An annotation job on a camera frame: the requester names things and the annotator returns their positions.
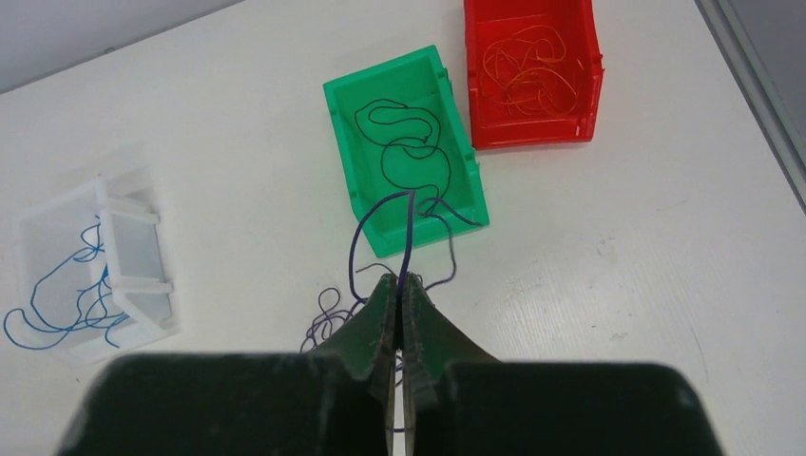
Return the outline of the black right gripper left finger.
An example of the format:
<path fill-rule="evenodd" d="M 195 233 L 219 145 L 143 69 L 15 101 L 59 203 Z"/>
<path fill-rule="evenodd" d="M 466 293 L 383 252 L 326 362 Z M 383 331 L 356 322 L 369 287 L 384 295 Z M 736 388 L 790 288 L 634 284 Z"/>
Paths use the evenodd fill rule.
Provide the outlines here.
<path fill-rule="evenodd" d="M 389 455 L 394 275 L 305 353 L 140 353 L 95 379 L 60 455 Z"/>

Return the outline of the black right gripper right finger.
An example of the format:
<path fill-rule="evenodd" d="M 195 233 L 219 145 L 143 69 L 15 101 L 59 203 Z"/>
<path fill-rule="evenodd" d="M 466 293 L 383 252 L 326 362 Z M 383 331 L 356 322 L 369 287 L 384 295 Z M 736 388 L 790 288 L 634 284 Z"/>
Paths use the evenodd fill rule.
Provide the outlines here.
<path fill-rule="evenodd" d="M 400 302 L 410 455 L 720 455 L 699 396 L 643 362 L 506 362 L 409 276 Z"/>

